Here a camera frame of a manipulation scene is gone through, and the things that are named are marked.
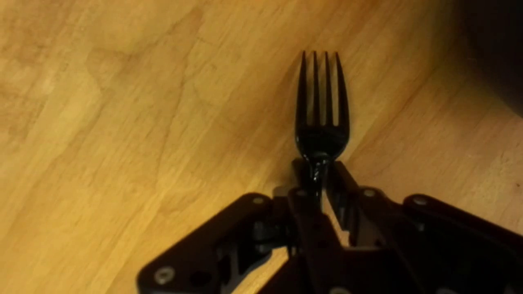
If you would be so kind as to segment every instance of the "wood grain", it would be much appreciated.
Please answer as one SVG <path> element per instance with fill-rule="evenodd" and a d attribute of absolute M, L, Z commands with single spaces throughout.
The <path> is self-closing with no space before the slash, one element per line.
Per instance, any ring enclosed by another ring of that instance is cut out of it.
<path fill-rule="evenodd" d="M 291 185 L 304 50 L 341 56 L 359 184 L 523 234 L 523 121 L 475 71 L 452 0 L 3 0 L 1 293 L 135 293 L 214 213 Z"/>

